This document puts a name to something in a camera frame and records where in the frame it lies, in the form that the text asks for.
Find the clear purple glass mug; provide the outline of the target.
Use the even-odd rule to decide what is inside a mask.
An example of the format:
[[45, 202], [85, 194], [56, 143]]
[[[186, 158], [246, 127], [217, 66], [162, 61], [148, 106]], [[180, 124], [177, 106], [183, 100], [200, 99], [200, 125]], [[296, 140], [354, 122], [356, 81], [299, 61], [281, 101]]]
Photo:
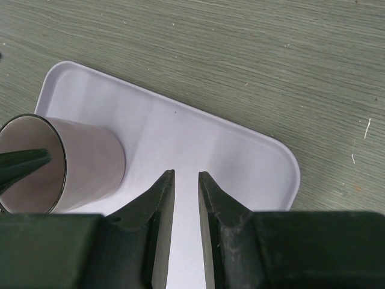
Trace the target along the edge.
[[117, 191], [126, 160], [105, 128], [22, 114], [1, 128], [1, 152], [46, 149], [52, 159], [1, 194], [6, 213], [64, 213]]

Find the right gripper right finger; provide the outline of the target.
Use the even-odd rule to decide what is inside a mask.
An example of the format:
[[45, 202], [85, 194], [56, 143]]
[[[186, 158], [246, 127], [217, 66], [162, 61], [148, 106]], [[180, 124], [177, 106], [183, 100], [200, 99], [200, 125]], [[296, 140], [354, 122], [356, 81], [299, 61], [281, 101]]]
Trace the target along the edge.
[[264, 288], [253, 213], [208, 172], [199, 173], [199, 216], [207, 288]]

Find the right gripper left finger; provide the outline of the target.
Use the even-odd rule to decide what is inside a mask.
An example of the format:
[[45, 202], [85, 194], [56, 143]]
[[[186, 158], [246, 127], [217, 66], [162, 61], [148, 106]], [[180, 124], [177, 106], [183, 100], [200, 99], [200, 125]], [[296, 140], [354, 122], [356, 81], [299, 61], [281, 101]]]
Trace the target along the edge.
[[147, 191], [107, 217], [101, 288], [166, 287], [174, 200], [175, 171], [166, 170]]

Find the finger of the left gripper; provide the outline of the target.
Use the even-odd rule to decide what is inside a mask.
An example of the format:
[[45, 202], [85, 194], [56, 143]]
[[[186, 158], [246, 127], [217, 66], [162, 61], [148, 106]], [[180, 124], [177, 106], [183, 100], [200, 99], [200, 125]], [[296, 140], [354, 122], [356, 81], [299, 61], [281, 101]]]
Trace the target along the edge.
[[1, 153], [1, 194], [52, 160], [47, 149]]

